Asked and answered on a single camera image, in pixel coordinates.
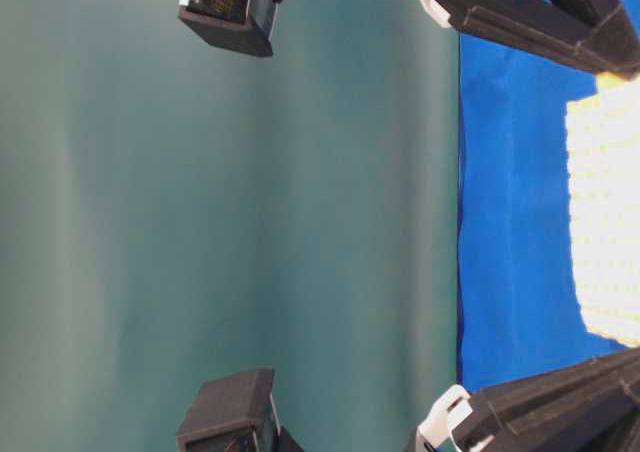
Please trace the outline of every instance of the black plastic bracket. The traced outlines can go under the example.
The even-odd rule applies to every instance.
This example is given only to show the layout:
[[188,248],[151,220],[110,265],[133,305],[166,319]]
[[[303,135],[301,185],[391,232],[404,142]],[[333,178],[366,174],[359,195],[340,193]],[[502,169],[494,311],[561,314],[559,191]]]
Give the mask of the black plastic bracket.
[[620,0],[436,0],[463,33],[591,73],[640,73],[640,41]]

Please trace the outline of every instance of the blue fabric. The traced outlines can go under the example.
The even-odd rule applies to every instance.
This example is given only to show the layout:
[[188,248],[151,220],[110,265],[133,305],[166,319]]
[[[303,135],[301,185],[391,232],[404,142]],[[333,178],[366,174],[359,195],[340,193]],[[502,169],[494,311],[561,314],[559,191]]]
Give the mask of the blue fabric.
[[[640,30],[640,0],[623,0]],[[586,332],[571,271],[566,104],[594,78],[461,39],[460,372],[470,390],[621,346]]]

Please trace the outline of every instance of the teal fabric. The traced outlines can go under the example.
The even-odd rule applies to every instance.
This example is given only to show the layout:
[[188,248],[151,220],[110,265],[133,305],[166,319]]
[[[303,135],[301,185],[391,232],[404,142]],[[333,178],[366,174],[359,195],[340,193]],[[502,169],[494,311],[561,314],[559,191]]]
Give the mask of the teal fabric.
[[176,13],[0,0],[0,450],[172,451],[260,365],[307,450],[400,450],[455,380],[455,34],[288,0],[260,61]]

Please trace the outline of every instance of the blue cloth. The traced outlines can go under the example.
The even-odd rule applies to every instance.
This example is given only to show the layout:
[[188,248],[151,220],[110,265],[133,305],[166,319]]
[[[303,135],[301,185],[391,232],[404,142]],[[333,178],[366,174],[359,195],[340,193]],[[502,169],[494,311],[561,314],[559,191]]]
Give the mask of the blue cloth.
[[[640,30],[640,0],[623,0]],[[461,38],[460,372],[470,390],[621,346],[586,332],[573,283],[564,117],[589,74]]]

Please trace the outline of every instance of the green backdrop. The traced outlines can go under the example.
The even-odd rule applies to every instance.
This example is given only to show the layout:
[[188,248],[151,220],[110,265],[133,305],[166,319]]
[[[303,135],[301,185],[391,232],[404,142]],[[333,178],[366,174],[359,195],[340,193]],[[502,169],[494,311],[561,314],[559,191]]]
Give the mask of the green backdrop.
[[259,365],[309,452],[401,450],[455,380],[455,34],[287,0],[255,60],[176,13],[0,0],[0,450],[173,451]]

